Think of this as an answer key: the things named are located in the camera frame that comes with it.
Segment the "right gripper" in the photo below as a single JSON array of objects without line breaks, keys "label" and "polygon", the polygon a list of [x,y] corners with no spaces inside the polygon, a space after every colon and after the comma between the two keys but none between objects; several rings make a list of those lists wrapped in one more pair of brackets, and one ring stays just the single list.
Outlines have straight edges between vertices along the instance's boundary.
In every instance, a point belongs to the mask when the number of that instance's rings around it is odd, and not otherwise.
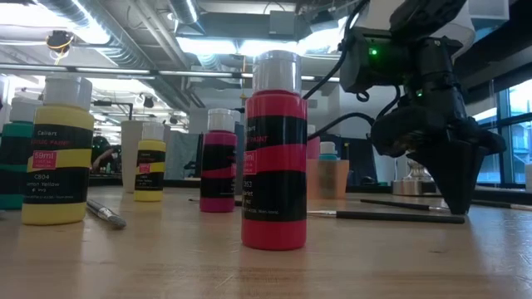
[{"label": "right gripper", "polygon": [[[396,158],[409,153],[409,159],[424,166],[447,208],[457,215],[469,212],[484,157],[507,149],[503,137],[481,127],[471,116],[448,119],[418,105],[378,117],[370,138],[379,154]],[[456,160],[453,203],[445,191],[445,157]]]}]

